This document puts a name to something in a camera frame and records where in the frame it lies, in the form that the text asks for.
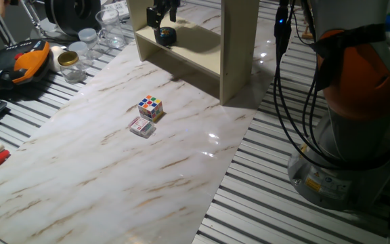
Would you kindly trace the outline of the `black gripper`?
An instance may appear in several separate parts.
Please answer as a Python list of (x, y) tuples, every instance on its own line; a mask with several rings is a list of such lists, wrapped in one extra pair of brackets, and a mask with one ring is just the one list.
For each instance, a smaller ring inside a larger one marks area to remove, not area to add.
[(169, 11), (170, 21), (177, 21), (177, 8), (181, 5), (180, 0), (154, 0), (154, 6), (147, 7), (147, 25), (153, 29), (159, 29), (163, 19), (163, 11)]

